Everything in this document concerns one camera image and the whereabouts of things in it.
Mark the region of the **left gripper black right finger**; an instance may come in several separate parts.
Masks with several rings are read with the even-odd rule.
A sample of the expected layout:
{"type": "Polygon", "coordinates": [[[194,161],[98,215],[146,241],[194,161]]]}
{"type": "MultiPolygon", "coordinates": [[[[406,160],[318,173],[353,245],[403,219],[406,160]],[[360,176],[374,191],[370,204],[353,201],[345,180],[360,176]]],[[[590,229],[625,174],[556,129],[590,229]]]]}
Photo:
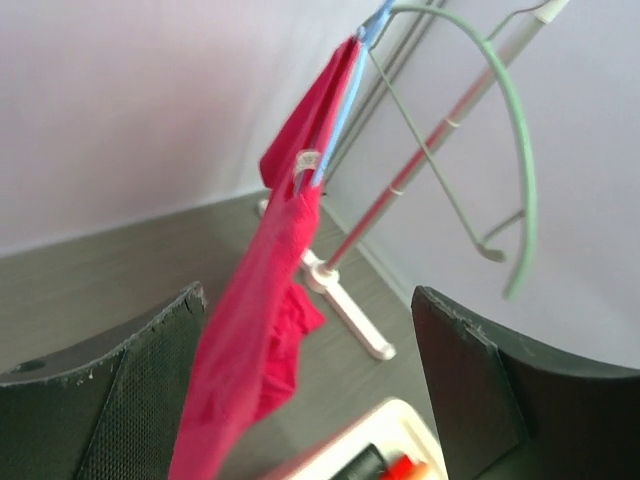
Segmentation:
{"type": "Polygon", "coordinates": [[[552,347],[429,287],[411,310],[449,478],[638,478],[638,370],[552,347]]]}

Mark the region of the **mint green hanger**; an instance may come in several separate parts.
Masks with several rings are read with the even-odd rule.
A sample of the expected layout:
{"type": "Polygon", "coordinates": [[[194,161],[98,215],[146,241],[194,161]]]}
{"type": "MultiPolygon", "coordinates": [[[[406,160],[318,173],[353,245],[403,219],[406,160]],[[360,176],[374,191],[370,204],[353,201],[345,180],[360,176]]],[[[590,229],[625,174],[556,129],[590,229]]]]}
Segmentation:
{"type": "MultiPolygon", "coordinates": [[[[488,36],[510,14],[497,14],[494,4],[482,1],[424,2],[442,4],[482,36],[488,36]]],[[[515,11],[538,3],[519,5],[515,11]]],[[[465,34],[449,22],[429,15],[397,16],[374,54],[387,68],[396,92],[423,138],[429,136],[486,66],[483,56],[465,34]]],[[[331,184],[337,193],[354,190],[372,197],[362,216],[418,148],[374,65],[371,62],[367,65],[370,85],[336,154],[344,170],[355,172],[355,179],[331,184]]],[[[520,208],[519,160],[498,85],[490,87],[434,157],[477,235],[485,235],[520,208]]],[[[511,225],[491,241],[491,247],[504,251],[507,257],[503,263],[492,262],[473,247],[430,167],[424,167],[404,193],[414,200],[427,201],[430,215],[443,221],[452,234],[453,245],[439,248],[442,264],[449,266],[460,259],[478,269],[482,261],[488,261],[502,273],[503,295],[517,256],[522,225],[511,225]]],[[[390,231],[388,210],[366,235],[390,231]]]]}

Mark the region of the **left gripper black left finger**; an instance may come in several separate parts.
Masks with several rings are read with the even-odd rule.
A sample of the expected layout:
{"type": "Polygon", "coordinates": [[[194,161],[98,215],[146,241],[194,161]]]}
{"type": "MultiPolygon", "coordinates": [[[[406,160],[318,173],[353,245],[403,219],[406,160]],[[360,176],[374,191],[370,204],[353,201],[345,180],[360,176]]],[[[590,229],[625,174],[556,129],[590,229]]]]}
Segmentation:
{"type": "Polygon", "coordinates": [[[2,478],[167,478],[205,320],[194,282],[119,326],[2,372],[2,478]]]}

